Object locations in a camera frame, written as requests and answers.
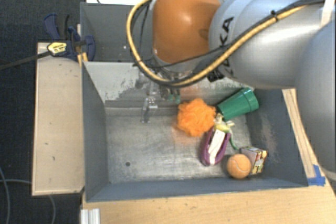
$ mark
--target yellow label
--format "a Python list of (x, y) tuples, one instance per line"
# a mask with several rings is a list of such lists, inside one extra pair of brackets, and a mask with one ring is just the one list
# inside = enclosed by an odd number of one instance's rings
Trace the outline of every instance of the yellow label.
[(65, 52), (67, 50), (67, 44), (54, 42), (48, 46), (48, 50), (54, 55), (59, 54), (60, 52)]

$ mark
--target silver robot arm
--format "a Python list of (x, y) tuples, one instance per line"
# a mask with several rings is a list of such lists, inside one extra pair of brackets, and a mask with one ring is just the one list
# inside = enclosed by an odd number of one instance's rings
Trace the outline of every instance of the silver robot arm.
[[(225, 47), (260, 19), (298, 0), (222, 1), (209, 31), (210, 50)], [(218, 71), (255, 88), (296, 88), (308, 138), (336, 183), (334, 0), (306, 6), (259, 32)]]

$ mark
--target green cup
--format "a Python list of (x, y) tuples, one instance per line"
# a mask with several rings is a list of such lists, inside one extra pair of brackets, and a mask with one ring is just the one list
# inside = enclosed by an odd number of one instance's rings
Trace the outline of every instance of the green cup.
[(243, 88), (218, 106), (224, 120), (246, 114), (259, 108), (258, 100), (250, 88)]

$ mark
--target tennis ball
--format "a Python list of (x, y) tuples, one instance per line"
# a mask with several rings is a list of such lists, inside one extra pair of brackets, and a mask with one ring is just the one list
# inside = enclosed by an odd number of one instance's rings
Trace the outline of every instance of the tennis ball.
[(244, 154), (235, 154), (227, 161), (228, 173), (237, 179), (243, 179), (251, 172), (252, 164)]

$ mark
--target blue tape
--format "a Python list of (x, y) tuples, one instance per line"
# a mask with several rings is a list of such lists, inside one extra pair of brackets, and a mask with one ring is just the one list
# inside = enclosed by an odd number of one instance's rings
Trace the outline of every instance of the blue tape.
[(318, 165), (313, 164), (315, 170), (315, 177), (307, 178), (309, 186), (324, 186), (326, 184), (325, 177), (321, 176), (320, 168)]

